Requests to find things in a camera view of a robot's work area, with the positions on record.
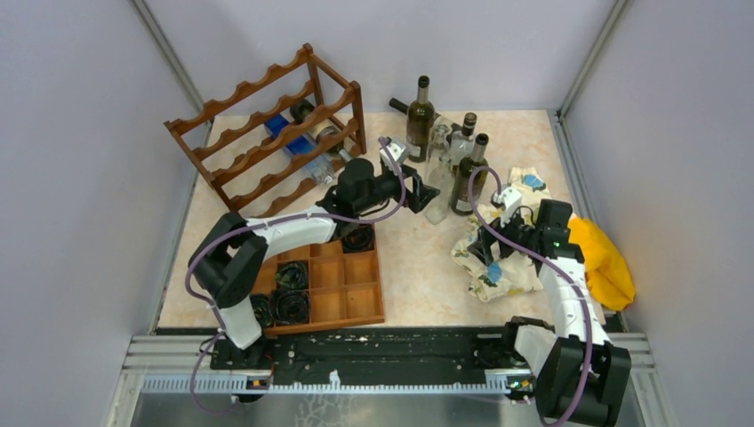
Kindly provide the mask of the dark wine bottle grey label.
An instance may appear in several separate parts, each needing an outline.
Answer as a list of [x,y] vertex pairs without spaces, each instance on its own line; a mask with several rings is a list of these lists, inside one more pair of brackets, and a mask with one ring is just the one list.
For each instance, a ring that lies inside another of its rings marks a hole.
[[418,78],[416,99],[409,105],[406,122],[406,143],[409,159],[415,163],[426,160],[427,146],[434,123],[435,108],[429,101],[428,76]]

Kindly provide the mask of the blue square glass bottle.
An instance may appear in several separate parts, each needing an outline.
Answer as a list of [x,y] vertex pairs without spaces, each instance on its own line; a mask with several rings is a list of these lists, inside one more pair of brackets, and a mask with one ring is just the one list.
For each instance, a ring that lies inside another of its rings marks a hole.
[[[264,123],[264,128],[268,136],[275,139],[291,122],[277,114]],[[285,154],[293,158],[296,155],[305,155],[314,150],[315,144],[306,136],[299,136],[297,139],[289,142],[285,148]],[[334,180],[334,169],[330,160],[325,155],[319,155],[309,161],[306,165],[309,175],[317,184],[331,184]]]

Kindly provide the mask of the wooden compartment tray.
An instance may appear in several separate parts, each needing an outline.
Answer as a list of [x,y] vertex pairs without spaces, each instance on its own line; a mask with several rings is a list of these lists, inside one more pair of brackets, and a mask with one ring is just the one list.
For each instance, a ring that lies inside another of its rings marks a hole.
[[251,294],[270,298],[277,288],[275,275],[281,263],[303,261],[309,266],[309,322],[262,330],[268,336],[302,334],[384,321],[379,256],[375,239],[372,251],[345,254],[341,239],[325,244],[300,246],[266,260]]

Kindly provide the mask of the dark wine bottle beige label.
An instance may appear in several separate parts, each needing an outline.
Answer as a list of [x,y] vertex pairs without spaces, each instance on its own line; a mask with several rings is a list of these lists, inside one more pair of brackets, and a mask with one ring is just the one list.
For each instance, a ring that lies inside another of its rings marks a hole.
[[[310,116],[316,107],[307,99],[300,100],[293,104],[289,108],[289,114],[292,116],[296,124],[303,123],[308,116]],[[325,137],[336,134],[340,129],[333,125],[331,121],[325,120],[318,125],[315,125],[309,130],[309,136],[318,145]],[[344,162],[349,162],[353,157],[346,150],[345,143],[343,141],[334,145],[327,150],[327,153],[332,157],[339,157]]]

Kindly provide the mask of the clear glass bottle front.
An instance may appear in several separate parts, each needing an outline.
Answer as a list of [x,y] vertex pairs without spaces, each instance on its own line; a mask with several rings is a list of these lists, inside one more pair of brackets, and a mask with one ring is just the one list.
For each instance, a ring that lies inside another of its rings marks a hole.
[[424,216],[432,225],[438,225],[447,216],[453,188],[452,157],[449,154],[441,154],[430,165],[427,184],[436,188],[438,194],[429,202]]

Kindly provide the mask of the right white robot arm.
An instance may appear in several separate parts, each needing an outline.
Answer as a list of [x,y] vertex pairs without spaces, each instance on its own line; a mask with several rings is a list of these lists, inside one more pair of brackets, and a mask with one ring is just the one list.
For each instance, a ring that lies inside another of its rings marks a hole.
[[584,255],[570,240],[571,205],[543,199],[529,225],[520,213],[520,197],[495,194],[492,203],[501,215],[481,221],[469,250],[485,262],[491,261],[494,244],[503,258],[515,252],[527,255],[553,316],[551,324],[530,318],[510,321],[512,331],[501,341],[502,358],[513,367],[531,368],[543,425],[616,425],[630,377],[630,353],[615,346],[596,319]]

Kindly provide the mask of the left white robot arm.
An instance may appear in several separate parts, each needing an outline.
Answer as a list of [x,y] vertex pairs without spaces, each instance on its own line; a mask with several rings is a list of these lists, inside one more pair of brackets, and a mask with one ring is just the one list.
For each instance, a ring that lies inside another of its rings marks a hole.
[[302,246],[344,238],[366,212],[393,200],[398,208],[421,212],[439,195],[409,165],[381,161],[381,174],[363,158],[350,160],[335,184],[312,207],[269,218],[225,213],[191,255],[185,284],[197,282],[201,299],[210,303],[222,333],[233,343],[231,355],[243,367],[259,366],[267,355],[260,339],[250,294],[263,263]]

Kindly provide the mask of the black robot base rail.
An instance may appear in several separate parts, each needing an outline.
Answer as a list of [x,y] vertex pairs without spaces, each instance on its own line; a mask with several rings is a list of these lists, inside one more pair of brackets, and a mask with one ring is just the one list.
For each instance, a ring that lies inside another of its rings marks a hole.
[[206,329],[134,337],[124,371],[151,393],[264,396],[453,394],[533,397],[534,374],[514,341],[540,338],[540,320],[504,326],[376,327],[288,334],[248,350]]

